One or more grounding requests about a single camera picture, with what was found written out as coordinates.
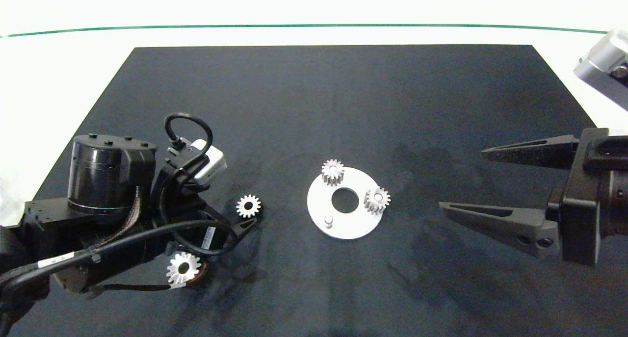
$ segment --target white circular plate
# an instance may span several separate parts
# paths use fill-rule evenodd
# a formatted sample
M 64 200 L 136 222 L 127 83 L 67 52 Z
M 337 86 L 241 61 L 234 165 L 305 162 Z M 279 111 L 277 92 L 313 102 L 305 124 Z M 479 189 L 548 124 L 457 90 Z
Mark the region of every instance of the white circular plate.
M 314 179 L 308 191 L 308 211 L 312 222 L 323 233 L 338 239 L 357 239 L 372 232 L 382 219 L 382 214 L 374 214 L 364 207 L 366 192 L 378 187 L 375 180 L 363 171 L 345 167 L 342 182 L 327 185 L 323 175 Z M 343 213 L 334 208 L 332 195 L 336 190 L 350 189 L 357 195 L 357 208 L 351 213 Z

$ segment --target gear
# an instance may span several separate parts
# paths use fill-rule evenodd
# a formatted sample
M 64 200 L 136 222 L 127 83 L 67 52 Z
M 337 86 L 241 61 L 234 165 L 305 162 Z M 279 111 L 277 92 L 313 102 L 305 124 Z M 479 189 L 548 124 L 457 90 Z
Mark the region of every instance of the gear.
M 323 181 L 330 186 L 338 185 L 345 175 L 345 166 L 337 159 L 330 159 L 323 163 L 321 174 Z
M 388 191 L 381 187 L 368 190 L 364 196 L 364 207 L 366 207 L 369 212 L 374 214 L 381 214 L 384 212 L 390 202 L 391 197 L 388 194 Z
M 185 287 L 186 282 L 191 281 L 198 275 L 200 266 L 200 258 L 189 252 L 175 254 L 175 257 L 170 259 L 170 266 L 167 267 L 168 273 L 166 273 L 170 287 Z
M 240 201 L 238 201 L 235 208 L 240 217 L 253 218 L 260 213 L 260 210 L 262 209 L 262 203 L 260 202 L 259 198 L 249 194 L 247 196 L 244 196 L 243 198 L 240 198 Z

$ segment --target black cable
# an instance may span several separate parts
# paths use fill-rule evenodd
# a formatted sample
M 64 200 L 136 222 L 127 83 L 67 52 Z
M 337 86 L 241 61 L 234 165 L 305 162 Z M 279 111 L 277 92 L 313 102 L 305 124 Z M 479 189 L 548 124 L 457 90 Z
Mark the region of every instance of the black cable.
M 80 265 L 82 263 L 90 263 L 93 261 L 98 261 L 101 255 L 106 255 L 111 252 L 115 252 L 120 250 L 121 248 L 127 247 L 138 241 L 143 241 L 149 238 L 153 238 L 154 236 L 159 236 L 163 234 L 167 234 L 170 232 L 174 232 L 176 230 L 185 230 L 190 228 L 202 228 L 202 227 L 216 227 L 223 230 L 231 230 L 229 225 L 225 223 L 221 223 L 219 221 L 209 220 L 209 219 L 197 219 L 195 221 L 184 221 L 179 223 L 171 223 L 168 225 L 164 225 L 162 227 L 157 227 L 150 230 L 145 230 L 144 232 L 133 234 L 130 236 L 126 236 L 124 238 L 113 241 L 112 243 L 108 243 L 101 247 L 97 248 L 87 248 L 83 250 L 78 250 L 74 252 L 74 257 L 71 259 L 65 259 L 64 261 L 60 261 L 57 263 L 53 263 L 46 267 L 36 268 L 30 270 L 24 274 L 18 275 L 14 279 L 11 279 L 6 283 L 6 285 L 2 288 L 2 297 L 0 298 L 0 307 L 4 308 L 5 306 L 10 306 L 13 302 L 13 296 L 15 292 L 24 285 L 33 283 L 38 279 L 41 279 L 45 276 L 49 276 L 60 270 L 65 268 L 74 267 Z M 4 337 L 9 333 L 11 328 L 10 317 L 3 312 L 2 316 L 2 324 L 0 330 L 0 337 Z
M 141 290 L 143 292 L 157 292 L 159 290 L 169 290 L 171 287 L 168 284 L 158 285 L 134 285 L 134 284 L 104 284 L 103 290 Z
M 166 194 L 167 194 L 166 189 L 170 187 L 170 184 L 172 183 L 172 181 L 177 176 L 179 176 L 179 174 L 181 174 L 183 171 L 187 171 L 191 165 L 193 165 L 195 162 L 201 159 L 205 155 L 205 153 L 207 153 L 209 147 L 211 147 L 211 144 L 213 143 L 213 133 L 211 133 L 211 129 L 209 125 L 206 124 L 206 122 L 204 122 L 200 118 L 197 118 L 197 116 L 193 116 L 191 114 L 171 113 L 168 116 L 166 116 L 166 119 L 164 120 L 164 129 L 166 129 L 166 134 L 168 134 L 168 137 L 170 137 L 170 141 L 172 142 L 174 147 L 177 147 L 177 145 L 179 145 L 179 142 L 181 142 L 182 138 L 177 136 L 177 134 L 175 134 L 174 131 L 172 131 L 172 127 L 170 126 L 170 123 L 172 122 L 172 120 L 179 119 L 179 118 L 191 120 L 192 122 L 195 122 L 198 126 L 202 127 L 202 129 L 206 132 L 207 141 L 206 141 L 205 146 L 200 150 L 200 152 L 198 152 L 198 154 L 190 158 L 186 163 L 184 163 L 180 168 L 175 170 L 175 172 L 173 172 L 166 178 L 166 181 L 164 181 L 161 189 L 159 190 L 160 191 L 159 192 L 159 214 L 161 216 L 161 220 L 164 223 L 171 222 L 170 216 L 168 216 L 168 213 L 166 211 Z M 182 187 L 184 186 L 184 184 L 188 182 L 191 178 L 193 178 L 194 175 L 195 175 L 194 173 L 188 174 L 186 179 L 184 179 L 184 181 L 182 181 L 180 185 L 177 187 L 177 190 L 175 191 L 175 193 L 179 193 Z M 229 252 L 230 250 L 233 250 L 233 248 L 237 245 L 237 234 L 234 232 L 234 230 L 231 227 L 229 227 L 229 230 L 227 230 L 227 234 L 233 237 L 233 240 L 231 240 L 226 247 L 220 248 L 218 250 L 208 250 L 208 249 L 198 247 L 198 245 L 194 245 L 193 243 L 190 243 L 190 241 L 182 237 L 182 235 L 177 232 L 172 233 L 172 235 L 174 236 L 175 240 L 178 243 L 180 243 L 182 246 L 184 246 L 193 254 L 201 255 L 201 256 L 221 255 L 221 254 L 225 254 L 226 252 Z
M 209 128 L 209 125 L 207 125 L 206 122 L 204 122 L 202 119 L 192 114 L 177 112 L 177 113 L 171 113 L 168 116 L 166 116 L 166 119 L 163 122 L 164 128 L 166 129 L 166 134 L 168 134 L 168 137 L 170 137 L 170 142 L 173 143 L 173 147 L 175 147 L 177 151 L 180 151 L 182 148 L 181 146 L 182 138 L 177 136 L 177 134 L 175 134 L 175 132 L 172 131 L 172 127 L 170 126 L 170 123 L 174 119 L 191 120 L 195 122 L 198 126 L 203 128 L 203 130 L 207 134 L 207 144 L 206 144 L 206 147 L 204 147 L 204 151 L 201 151 L 201 154 L 205 154 L 207 150 L 209 149 L 209 147 L 211 147 L 211 144 L 213 143 L 213 133 L 211 133 L 211 129 Z

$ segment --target screw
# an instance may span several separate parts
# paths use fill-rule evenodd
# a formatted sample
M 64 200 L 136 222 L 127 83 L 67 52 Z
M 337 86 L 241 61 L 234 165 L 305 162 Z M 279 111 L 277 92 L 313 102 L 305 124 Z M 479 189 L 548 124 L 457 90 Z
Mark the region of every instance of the screw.
M 542 248 L 548 248 L 551 247 L 551 245 L 554 243 L 554 240 L 550 238 L 543 238 L 536 241 L 536 243 Z
M 619 65 L 615 67 L 615 69 L 610 73 L 610 75 L 615 78 L 624 78 L 628 76 L 628 67 L 624 65 Z
M 325 216 L 325 227 L 331 228 L 333 222 L 334 222 L 334 217 L 332 217 L 332 216 Z

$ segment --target plate center hole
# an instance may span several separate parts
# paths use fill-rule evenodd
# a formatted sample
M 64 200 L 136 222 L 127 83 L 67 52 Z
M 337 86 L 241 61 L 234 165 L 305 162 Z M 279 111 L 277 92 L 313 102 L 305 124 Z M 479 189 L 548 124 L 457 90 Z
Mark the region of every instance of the plate center hole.
M 338 212 L 351 213 L 357 208 L 359 202 L 357 194 L 347 187 L 337 189 L 332 195 L 332 205 Z

